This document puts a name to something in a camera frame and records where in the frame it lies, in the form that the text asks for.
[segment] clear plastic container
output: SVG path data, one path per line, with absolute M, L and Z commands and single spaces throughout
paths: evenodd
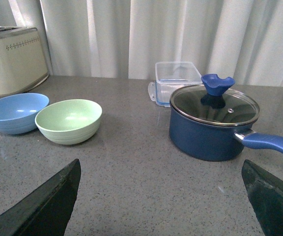
M 178 88 L 202 84 L 201 74 L 189 61 L 163 61 L 155 66 L 156 81 L 148 85 L 152 101 L 159 106 L 170 106 L 171 94 Z

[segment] blue bowl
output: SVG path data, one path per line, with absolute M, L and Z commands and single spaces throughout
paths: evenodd
M 0 132 L 22 134 L 37 128 L 34 119 L 49 104 L 38 93 L 20 93 L 0 99 Z

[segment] saucepan handle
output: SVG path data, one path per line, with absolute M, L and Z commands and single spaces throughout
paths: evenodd
M 283 153 L 283 137 L 256 133 L 252 130 L 238 132 L 234 137 L 244 146 L 253 149 L 273 149 Z

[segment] blue handle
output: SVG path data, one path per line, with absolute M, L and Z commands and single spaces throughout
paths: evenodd
M 273 149 L 283 153 L 283 137 L 277 135 L 252 133 L 247 135 L 242 144 L 253 149 Z

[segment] pot lid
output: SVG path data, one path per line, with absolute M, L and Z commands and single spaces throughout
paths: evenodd
M 259 105 L 252 98 L 228 88 L 222 95 L 211 95 L 204 85 L 175 90 L 171 106 L 189 119 L 217 126 L 245 125 L 258 119 Z

